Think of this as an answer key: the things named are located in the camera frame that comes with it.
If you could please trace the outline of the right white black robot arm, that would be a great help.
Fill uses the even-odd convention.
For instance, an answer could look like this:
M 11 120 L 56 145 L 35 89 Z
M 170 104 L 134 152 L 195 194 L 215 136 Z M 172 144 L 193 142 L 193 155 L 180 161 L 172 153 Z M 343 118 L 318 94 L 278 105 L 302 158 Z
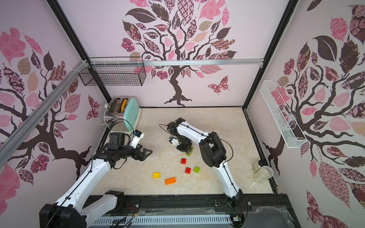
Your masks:
M 189 152 L 193 143 L 199 146 L 203 161 L 207 166 L 214 168 L 223 186 L 227 206 L 231 210 L 240 207 L 244 199 L 243 192 L 229 170 L 226 149 L 218 134 L 201 131 L 182 118 L 170 122 L 167 131 L 171 135 L 170 144 L 181 152 Z

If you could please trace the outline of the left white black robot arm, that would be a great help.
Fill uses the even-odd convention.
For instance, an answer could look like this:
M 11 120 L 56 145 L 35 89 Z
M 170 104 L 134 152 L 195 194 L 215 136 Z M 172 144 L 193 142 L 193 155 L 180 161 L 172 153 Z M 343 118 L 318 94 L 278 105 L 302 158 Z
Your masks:
M 152 150 L 143 148 L 140 140 L 144 133 L 136 130 L 132 140 L 125 142 L 125 133 L 111 133 L 109 142 L 96 152 L 90 166 L 73 186 L 53 204 L 45 204 L 40 210 L 42 228 L 88 228 L 101 216 L 113 210 L 121 202 L 123 193 L 112 191 L 85 206 L 85 203 L 100 180 L 120 159 L 131 157 L 144 161 Z

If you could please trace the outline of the yellow lego brick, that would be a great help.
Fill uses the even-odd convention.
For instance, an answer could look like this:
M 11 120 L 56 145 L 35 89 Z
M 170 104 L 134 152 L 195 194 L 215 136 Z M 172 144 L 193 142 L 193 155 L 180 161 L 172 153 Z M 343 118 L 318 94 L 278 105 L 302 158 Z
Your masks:
M 160 172 L 154 172 L 152 178 L 153 179 L 159 179 L 160 178 Z

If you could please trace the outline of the long green lego brick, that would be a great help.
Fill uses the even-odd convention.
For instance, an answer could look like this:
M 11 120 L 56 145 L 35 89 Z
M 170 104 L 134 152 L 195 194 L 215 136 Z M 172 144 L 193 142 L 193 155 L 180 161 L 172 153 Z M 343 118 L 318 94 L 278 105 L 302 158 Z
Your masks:
M 190 156 L 191 156 L 191 154 L 192 154 L 192 152 L 193 152 L 193 149 L 194 149 L 194 148 L 193 148 L 193 147 L 191 147 L 191 148 L 189 149 L 189 151 L 185 153 L 185 155 L 190 157 Z

